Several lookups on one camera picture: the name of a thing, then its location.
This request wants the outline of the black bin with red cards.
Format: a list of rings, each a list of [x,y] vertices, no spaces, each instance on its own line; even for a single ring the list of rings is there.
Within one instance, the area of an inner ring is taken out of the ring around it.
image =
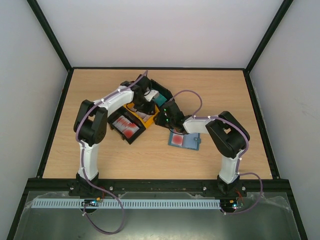
[[[107,122],[111,130],[115,130],[128,144],[132,144],[143,132],[146,127],[143,123],[125,107],[121,107],[113,112]]]

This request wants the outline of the black bin with teal cards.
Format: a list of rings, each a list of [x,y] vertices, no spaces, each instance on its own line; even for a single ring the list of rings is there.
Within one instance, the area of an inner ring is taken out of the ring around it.
[[[164,86],[162,86],[161,84],[159,84],[153,79],[151,79],[150,82],[151,82],[151,89],[156,90],[159,92],[159,94],[163,95],[167,99],[167,102],[173,97],[169,89],[165,88]]]

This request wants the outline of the white floral card stack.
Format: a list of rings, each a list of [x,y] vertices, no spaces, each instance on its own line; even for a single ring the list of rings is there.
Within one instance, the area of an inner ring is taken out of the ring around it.
[[[144,122],[146,122],[148,119],[152,118],[154,115],[149,115],[143,112],[135,112],[135,114],[140,117]]]

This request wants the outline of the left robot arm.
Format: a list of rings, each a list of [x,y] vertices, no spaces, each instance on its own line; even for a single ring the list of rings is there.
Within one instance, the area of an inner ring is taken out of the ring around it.
[[[80,167],[78,175],[88,182],[98,176],[99,144],[107,133],[109,115],[126,104],[146,115],[156,113],[153,98],[158,94],[151,87],[151,80],[145,71],[135,81],[124,81],[110,94],[95,100],[84,100],[78,110],[73,126],[75,139],[80,146]]]

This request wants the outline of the yellow bin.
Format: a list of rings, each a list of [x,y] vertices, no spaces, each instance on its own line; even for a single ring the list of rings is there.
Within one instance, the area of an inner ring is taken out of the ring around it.
[[[155,112],[152,115],[138,111],[135,108],[135,105],[133,103],[127,103],[127,104],[125,104],[123,106],[131,114],[133,114],[135,117],[137,117],[146,129],[149,128],[155,122],[154,121],[154,117],[160,112],[160,110],[157,107],[157,105],[155,105],[155,109],[154,109]]]

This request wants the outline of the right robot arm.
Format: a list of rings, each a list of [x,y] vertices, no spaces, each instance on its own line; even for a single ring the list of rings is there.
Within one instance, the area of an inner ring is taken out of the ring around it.
[[[235,181],[240,177],[239,165],[249,148],[250,135],[228,111],[218,115],[184,115],[175,101],[161,106],[154,118],[156,125],[175,130],[179,134],[208,134],[222,155],[218,174],[218,191],[229,196],[236,189]]]

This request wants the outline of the teal card stack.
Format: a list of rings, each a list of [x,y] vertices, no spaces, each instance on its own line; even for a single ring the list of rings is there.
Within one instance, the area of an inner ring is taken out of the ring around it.
[[[162,95],[162,94],[158,94],[157,97],[153,98],[153,101],[159,106],[161,107],[163,104],[165,104],[167,102],[167,99]]]

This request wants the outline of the teal card holder wallet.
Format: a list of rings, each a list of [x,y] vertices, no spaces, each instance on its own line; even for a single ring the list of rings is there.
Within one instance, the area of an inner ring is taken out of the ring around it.
[[[173,134],[183,136],[182,146],[171,144]],[[198,151],[200,148],[200,144],[202,142],[200,136],[201,136],[200,133],[182,134],[182,133],[177,133],[175,130],[171,129],[169,134],[169,139],[168,139],[168,145],[172,147]]]

